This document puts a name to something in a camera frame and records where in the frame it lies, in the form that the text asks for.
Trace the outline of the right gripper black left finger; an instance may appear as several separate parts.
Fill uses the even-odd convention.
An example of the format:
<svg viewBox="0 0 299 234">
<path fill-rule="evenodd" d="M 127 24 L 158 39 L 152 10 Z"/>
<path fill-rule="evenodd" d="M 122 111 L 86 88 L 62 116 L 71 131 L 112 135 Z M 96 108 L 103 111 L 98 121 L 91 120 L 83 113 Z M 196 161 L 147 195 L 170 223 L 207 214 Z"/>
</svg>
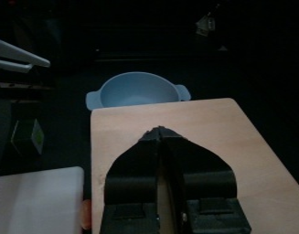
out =
<svg viewBox="0 0 299 234">
<path fill-rule="evenodd" d="M 159 143 L 159 130 L 154 128 L 107 171 L 100 234 L 159 234 Z"/>
</svg>

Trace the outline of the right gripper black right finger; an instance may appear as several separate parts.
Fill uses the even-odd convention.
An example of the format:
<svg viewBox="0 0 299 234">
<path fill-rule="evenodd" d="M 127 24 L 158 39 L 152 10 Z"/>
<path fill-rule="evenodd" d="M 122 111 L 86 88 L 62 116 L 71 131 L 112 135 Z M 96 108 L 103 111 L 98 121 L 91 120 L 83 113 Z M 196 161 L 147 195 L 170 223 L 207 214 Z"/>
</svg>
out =
<svg viewBox="0 0 299 234">
<path fill-rule="evenodd" d="M 250 234 L 231 166 L 175 131 L 159 135 L 176 234 Z"/>
</svg>

